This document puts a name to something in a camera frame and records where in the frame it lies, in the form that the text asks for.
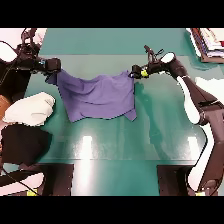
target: black fabric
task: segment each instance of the black fabric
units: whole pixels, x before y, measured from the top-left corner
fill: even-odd
[[[51,134],[38,127],[9,125],[2,130],[2,163],[30,166],[46,153]]]

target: teal tabletop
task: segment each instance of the teal tabletop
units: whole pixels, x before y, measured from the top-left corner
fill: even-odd
[[[192,79],[223,78],[219,65],[199,62],[184,28],[49,28],[40,55],[60,58],[70,75],[92,79],[146,64],[144,45],[175,52]],[[135,81],[133,122],[120,116],[71,123],[57,87],[32,75],[25,96],[42,91],[56,104],[42,127],[53,139],[40,162],[75,164],[72,195],[159,195],[156,165],[194,164],[205,144],[201,128],[186,116],[180,86],[167,74]]]

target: purple cloth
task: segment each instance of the purple cloth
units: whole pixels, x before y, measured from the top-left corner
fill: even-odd
[[[75,78],[62,70],[46,82],[58,86],[71,122],[86,117],[111,119],[125,115],[136,118],[134,79],[129,72],[117,76],[99,75],[92,80]]]

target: stack of folded cloth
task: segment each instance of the stack of folded cloth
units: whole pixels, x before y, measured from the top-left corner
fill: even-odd
[[[202,62],[224,63],[224,28],[187,28]]]

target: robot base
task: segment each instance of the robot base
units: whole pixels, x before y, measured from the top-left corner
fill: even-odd
[[[195,192],[186,186],[186,173],[191,165],[158,165],[157,175],[160,196],[196,196]]]

